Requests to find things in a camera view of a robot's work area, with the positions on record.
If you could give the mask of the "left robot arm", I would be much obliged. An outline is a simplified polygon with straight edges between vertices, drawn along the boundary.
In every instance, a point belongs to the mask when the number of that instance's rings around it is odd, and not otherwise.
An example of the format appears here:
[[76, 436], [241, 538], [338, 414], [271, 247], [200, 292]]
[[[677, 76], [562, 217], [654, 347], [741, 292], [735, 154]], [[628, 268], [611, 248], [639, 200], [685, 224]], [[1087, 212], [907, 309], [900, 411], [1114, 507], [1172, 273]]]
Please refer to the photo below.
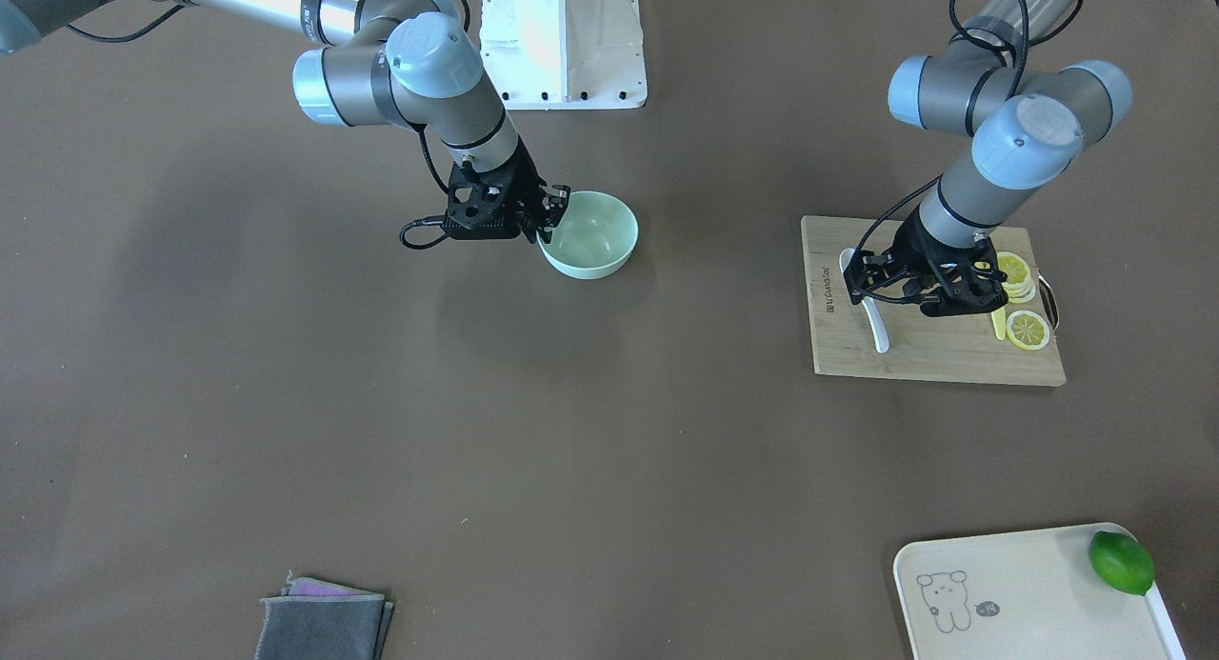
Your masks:
[[1062, 30], [1082, 0], [989, 0], [939, 55], [903, 61], [889, 112], [922, 131], [967, 135], [964, 152], [907, 196], [889, 246], [855, 248], [844, 281], [853, 304], [914, 305], [928, 317], [990, 314], [1009, 303], [991, 235], [1041, 187], [1128, 116], [1132, 85], [1089, 60], [1032, 71], [1032, 48]]

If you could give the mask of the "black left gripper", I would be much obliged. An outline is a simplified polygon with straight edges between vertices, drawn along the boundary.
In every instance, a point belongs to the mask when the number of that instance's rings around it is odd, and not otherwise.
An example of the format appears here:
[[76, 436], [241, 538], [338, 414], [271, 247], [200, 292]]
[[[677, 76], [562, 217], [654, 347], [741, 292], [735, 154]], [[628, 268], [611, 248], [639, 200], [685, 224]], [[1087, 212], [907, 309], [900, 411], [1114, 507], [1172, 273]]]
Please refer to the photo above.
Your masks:
[[917, 305], [928, 317], [990, 314], [1009, 303], [1007, 276], [989, 240], [993, 226], [968, 224], [944, 207], [933, 209], [929, 223], [919, 210], [900, 224], [887, 250], [872, 253], [865, 242], [878, 226], [865, 231], [857, 251], [844, 251], [850, 303]]

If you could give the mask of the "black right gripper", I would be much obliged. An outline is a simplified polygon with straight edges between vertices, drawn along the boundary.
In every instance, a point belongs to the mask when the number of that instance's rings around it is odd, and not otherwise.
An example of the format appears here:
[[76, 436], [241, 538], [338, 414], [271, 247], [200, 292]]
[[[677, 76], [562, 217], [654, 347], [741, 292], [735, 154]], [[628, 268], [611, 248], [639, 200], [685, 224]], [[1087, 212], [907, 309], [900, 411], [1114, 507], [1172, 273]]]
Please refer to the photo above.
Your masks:
[[475, 172], [471, 163], [452, 166], [449, 203], [441, 231], [453, 240], [512, 239], [549, 244], [570, 205], [570, 187], [546, 185], [529, 155]]

